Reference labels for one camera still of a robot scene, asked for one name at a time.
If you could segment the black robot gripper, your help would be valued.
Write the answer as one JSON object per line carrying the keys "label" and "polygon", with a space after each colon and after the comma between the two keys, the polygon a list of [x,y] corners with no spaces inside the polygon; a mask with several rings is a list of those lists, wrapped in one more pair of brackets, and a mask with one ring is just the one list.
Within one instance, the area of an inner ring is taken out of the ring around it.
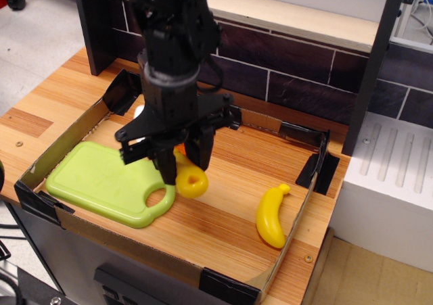
{"label": "black robot gripper", "polygon": [[210,164],[217,129],[230,126],[233,96],[214,89],[200,90],[199,66],[186,74],[172,76],[158,72],[147,60],[147,52],[138,55],[141,86],[145,99],[143,111],[116,132],[122,145],[125,164],[142,158],[154,159],[167,185],[175,185],[177,165],[174,146],[183,143],[187,157],[206,170]]}

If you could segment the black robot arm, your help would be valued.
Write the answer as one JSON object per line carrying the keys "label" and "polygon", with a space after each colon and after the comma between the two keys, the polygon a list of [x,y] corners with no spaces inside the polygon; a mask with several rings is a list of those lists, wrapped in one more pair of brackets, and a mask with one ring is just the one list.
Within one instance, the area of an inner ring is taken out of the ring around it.
{"label": "black robot arm", "polygon": [[148,158],[164,182],[174,185],[174,148],[184,144],[187,157],[206,170],[216,131],[233,121],[233,96],[219,85],[201,89],[197,84],[202,64],[222,75],[212,60],[221,28],[207,0],[128,1],[145,41],[138,56],[145,104],[115,137],[125,164]]}

